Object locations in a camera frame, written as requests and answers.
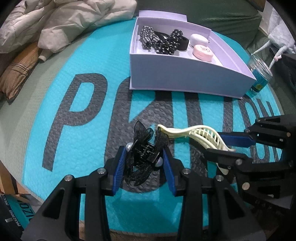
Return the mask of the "cream claw hair clip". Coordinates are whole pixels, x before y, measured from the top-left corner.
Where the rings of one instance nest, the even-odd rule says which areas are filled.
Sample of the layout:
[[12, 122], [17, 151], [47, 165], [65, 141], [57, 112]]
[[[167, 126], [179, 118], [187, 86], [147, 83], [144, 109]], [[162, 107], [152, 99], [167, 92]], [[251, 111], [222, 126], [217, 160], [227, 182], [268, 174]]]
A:
[[210, 126], [196, 125], [188, 128], [167, 128], [158, 124], [157, 127], [160, 128], [163, 133], [167, 134], [169, 138], [189, 137], [198, 142], [205, 149], [235, 152], [235, 149], [229, 148], [218, 132]]

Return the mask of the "black lace bow clip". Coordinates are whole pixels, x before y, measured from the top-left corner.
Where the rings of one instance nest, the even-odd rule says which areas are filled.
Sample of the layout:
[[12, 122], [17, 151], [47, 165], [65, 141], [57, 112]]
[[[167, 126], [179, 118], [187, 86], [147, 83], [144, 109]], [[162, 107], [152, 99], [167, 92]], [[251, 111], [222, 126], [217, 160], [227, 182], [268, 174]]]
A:
[[145, 183], [153, 171], [163, 164], [163, 149], [169, 144], [169, 137], [158, 128], [146, 128], [142, 122], [134, 125], [133, 142], [126, 145], [125, 181], [139, 186]]

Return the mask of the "pink round tin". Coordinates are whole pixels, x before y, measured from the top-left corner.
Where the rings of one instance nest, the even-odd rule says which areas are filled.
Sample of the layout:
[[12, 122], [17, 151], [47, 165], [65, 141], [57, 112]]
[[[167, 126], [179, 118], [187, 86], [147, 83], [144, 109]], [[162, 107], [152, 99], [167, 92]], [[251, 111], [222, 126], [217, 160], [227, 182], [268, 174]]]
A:
[[193, 47], [193, 55], [206, 62], [211, 62], [213, 59], [213, 52], [209, 47], [203, 46], [203, 45], [195, 45]]

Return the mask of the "white round compact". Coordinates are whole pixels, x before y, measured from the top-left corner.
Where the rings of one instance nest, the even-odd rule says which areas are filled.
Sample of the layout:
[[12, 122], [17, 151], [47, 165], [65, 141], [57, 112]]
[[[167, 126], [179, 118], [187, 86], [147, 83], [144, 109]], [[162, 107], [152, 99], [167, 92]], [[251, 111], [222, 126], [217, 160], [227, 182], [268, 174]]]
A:
[[210, 41], [206, 37], [200, 34], [192, 34], [189, 38], [189, 42], [192, 47], [196, 45], [202, 45], [207, 47], [208, 44], [210, 43]]

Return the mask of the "black elastic hair band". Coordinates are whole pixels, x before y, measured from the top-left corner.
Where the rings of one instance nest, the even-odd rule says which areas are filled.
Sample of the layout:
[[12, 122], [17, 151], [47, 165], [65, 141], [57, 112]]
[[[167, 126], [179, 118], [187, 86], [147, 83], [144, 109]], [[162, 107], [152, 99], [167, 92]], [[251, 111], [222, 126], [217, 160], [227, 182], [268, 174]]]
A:
[[187, 47], [189, 45], [189, 39], [186, 37], [182, 37], [181, 40], [179, 41], [179, 45], [177, 47], [178, 51], [186, 51]]

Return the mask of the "black polka dot scrunchie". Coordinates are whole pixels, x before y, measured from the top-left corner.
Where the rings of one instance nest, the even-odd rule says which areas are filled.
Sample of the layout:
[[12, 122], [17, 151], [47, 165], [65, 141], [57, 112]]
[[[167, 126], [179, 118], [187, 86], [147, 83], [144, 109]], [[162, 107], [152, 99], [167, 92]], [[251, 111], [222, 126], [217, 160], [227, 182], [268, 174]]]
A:
[[164, 55], [173, 55], [175, 51], [177, 51], [177, 47], [179, 45], [179, 41], [183, 37], [183, 32], [178, 29], [174, 29], [173, 32], [170, 34], [170, 37], [165, 43], [156, 50], [158, 54]]

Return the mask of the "black claw hair clip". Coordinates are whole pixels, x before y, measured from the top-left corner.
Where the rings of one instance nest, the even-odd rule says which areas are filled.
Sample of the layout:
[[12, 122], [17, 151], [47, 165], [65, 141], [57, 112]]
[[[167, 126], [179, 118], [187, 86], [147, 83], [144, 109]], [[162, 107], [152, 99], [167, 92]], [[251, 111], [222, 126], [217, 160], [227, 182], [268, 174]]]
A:
[[168, 40], [168, 38], [170, 37], [170, 36], [169, 36], [168, 34], [166, 34], [166, 33], [157, 32], [157, 31], [155, 31], [154, 33], [159, 37], [159, 39], [160, 39], [163, 43], [165, 43], [165, 42]]

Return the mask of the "black white checkered scrunchie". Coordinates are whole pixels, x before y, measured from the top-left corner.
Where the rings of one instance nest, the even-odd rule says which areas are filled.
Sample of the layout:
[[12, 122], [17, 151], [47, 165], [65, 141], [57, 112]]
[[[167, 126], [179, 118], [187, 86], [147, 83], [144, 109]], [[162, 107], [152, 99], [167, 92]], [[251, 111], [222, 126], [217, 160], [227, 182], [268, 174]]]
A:
[[139, 40], [144, 50], [150, 50], [151, 48], [157, 50], [163, 43], [163, 41], [158, 37], [153, 28], [150, 26], [143, 26], [139, 36]]

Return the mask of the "teal poizon box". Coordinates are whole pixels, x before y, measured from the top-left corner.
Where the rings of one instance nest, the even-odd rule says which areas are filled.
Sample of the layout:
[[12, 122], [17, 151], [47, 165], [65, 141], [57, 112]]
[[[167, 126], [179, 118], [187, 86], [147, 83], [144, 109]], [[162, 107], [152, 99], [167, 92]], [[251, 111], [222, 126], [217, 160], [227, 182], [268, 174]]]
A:
[[1, 195], [1, 223], [21, 237], [35, 212], [27, 202], [22, 202], [9, 195]]

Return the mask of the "clear glass jar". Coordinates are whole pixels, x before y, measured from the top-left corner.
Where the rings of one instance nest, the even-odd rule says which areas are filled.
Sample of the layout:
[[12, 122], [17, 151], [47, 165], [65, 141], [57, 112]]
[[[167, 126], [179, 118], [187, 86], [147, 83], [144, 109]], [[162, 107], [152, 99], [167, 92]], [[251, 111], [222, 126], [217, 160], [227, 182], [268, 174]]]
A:
[[273, 73], [267, 64], [255, 54], [250, 55], [248, 67], [255, 77], [255, 82], [250, 90], [248, 90], [247, 95], [253, 97], [267, 86], [269, 81], [273, 78]]

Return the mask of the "white plush toy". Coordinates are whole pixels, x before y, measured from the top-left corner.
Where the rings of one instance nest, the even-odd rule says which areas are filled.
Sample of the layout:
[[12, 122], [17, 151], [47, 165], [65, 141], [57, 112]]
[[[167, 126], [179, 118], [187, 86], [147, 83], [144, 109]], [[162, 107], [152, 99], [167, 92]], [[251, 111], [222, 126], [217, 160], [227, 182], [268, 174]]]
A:
[[271, 45], [277, 47], [278, 51], [275, 53], [274, 58], [269, 65], [269, 68], [271, 69], [274, 63], [281, 59], [281, 55], [284, 52], [288, 52], [288, 54], [295, 54], [295, 39], [283, 19], [274, 8], [271, 11], [269, 19], [268, 32], [268, 41], [259, 49], [254, 51], [252, 55], [259, 53]]

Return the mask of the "dark green cushion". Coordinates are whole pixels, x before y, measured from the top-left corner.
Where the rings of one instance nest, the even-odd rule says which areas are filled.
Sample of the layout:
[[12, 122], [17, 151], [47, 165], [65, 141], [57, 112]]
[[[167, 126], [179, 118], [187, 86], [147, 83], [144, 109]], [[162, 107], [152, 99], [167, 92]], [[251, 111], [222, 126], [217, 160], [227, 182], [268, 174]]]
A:
[[246, 48], [258, 32], [261, 15], [248, 1], [237, 0], [139, 0], [140, 10], [167, 11], [187, 16], [191, 23], [212, 29]]

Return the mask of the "white open gift box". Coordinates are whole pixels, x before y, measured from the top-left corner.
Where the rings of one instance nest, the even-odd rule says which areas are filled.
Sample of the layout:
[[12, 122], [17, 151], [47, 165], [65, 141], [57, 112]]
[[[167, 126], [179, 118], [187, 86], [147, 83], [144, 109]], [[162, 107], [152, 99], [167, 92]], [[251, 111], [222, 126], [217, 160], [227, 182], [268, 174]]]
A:
[[[186, 38], [199, 34], [209, 40], [213, 51], [211, 62], [193, 55], [188, 45], [185, 51], [173, 55], [145, 50], [140, 42], [144, 26], [170, 34], [178, 29]], [[189, 23], [186, 15], [165, 11], [139, 12], [130, 43], [130, 89], [196, 92], [241, 98], [255, 83], [255, 77], [239, 55], [211, 29]]]

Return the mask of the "brown plaid pillow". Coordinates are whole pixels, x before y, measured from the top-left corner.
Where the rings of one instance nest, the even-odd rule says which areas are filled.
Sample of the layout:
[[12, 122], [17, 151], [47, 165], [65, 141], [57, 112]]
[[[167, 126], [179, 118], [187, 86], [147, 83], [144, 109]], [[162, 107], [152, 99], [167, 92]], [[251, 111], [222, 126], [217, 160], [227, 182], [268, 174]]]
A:
[[20, 93], [24, 83], [36, 67], [41, 53], [38, 42], [29, 44], [8, 65], [1, 75], [1, 94], [11, 104]]

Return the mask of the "beige puffer jacket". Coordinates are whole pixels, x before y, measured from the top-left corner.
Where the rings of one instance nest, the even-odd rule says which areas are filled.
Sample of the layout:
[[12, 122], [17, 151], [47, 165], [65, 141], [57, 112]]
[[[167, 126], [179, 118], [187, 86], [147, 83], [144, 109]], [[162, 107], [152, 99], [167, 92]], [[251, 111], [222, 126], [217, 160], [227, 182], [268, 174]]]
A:
[[132, 19], [136, 7], [134, 0], [20, 1], [1, 26], [1, 53], [37, 42], [45, 62], [82, 33]]

